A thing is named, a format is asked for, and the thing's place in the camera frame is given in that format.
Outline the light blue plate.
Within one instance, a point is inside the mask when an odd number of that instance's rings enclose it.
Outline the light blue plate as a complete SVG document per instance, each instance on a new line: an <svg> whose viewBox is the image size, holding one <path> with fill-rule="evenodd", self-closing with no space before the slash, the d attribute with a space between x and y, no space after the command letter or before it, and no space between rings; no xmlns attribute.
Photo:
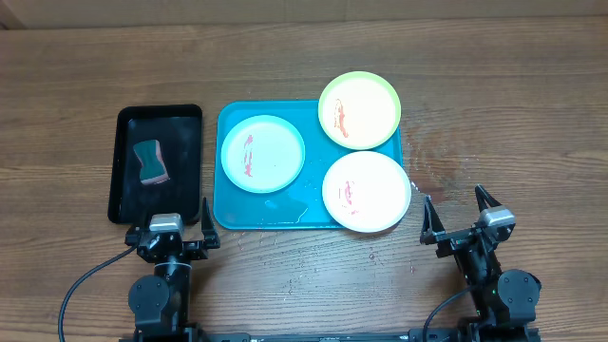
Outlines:
<svg viewBox="0 0 608 342"><path fill-rule="evenodd" d="M235 125L224 138L220 163L228 179L250 193L285 188L303 168L304 140L288 121L257 115Z"/></svg>

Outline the white plate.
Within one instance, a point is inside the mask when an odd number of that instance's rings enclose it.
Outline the white plate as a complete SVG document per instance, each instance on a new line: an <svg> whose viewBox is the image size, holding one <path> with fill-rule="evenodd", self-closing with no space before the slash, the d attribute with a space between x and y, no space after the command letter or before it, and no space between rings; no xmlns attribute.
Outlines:
<svg viewBox="0 0 608 342"><path fill-rule="evenodd" d="M390 157L373 151L352 152L327 171L322 199L341 226L358 233L379 233L405 216L411 185L404 168Z"/></svg>

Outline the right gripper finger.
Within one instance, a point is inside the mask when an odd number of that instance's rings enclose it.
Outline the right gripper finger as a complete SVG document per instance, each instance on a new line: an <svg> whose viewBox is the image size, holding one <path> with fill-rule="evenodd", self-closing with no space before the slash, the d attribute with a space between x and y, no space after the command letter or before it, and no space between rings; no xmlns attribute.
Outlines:
<svg viewBox="0 0 608 342"><path fill-rule="evenodd" d="M446 236L446 229L443 226L434 206L431 196L426 196L424 200L423 226L420 234L421 244L437 244Z"/></svg>
<svg viewBox="0 0 608 342"><path fill-rule="evenodd" d="M494 199L480 183L475 186L475 196L480 212L502 205L500 202Z"/></svg>

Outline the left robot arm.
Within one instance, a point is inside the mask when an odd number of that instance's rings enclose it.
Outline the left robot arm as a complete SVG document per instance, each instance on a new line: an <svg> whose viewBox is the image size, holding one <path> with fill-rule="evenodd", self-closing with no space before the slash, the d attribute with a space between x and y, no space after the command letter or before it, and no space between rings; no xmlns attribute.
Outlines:
<svg viewBox="0 0 608 342"><path fill-rule="evenodd" d="M154 266L153 274L134 282L128 305L135 316L134 341L192 341L210 338L198 323L189 320L192 263L208 258L220 247L219 235L210 218L206 199L200 216L203 238L183 238L184 225L178 213L146 216L132 225L125 244Z"/></svg>

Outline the yellow green plate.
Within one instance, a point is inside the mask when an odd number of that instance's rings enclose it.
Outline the yellow green plate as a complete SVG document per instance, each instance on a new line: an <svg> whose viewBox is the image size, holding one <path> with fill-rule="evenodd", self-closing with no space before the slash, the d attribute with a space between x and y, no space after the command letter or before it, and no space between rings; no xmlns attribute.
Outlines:
<svg viewBox="0 0 608 342"><path fill-rule="evenodd" d="M321 128L333 142L367 150L385 143L397 130L402 106L387 80L371 72L351 71L325 86L317 112Z"/></svg>

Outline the green and pink sponge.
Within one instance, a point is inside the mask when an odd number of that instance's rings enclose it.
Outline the green and pink sponge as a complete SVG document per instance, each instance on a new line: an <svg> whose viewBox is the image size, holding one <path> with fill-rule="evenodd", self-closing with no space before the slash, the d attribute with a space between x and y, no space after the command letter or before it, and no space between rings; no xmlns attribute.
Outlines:
<svg viewBox="0 0 608 342"><path fill-rule="evenodd" d="M141 164L139 175L141 184L158 184L170 179L158 140L138 142L133 146L133 150Z"/></svg>

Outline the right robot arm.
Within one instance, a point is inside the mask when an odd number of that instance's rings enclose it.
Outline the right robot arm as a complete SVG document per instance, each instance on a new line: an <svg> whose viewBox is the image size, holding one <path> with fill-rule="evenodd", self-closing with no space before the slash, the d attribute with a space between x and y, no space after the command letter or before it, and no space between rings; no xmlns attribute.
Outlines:
<svg viewBox="0 0 608 342"><path fill-rule="evenodd" d="M420 242L435 245L436 256L454 257L466 287L439 304L420 332L422 341L539 341L537 329L527 325L536 319L542 284L534 275L517 269L504 271L495 250L508 240L516 217L485 188L475 186L480 211L477 221L463 230L447 232L431 202L424 201ZM432 330L432 319L450 303L470 295L473 317L461 318L454 329Z"/></svg>

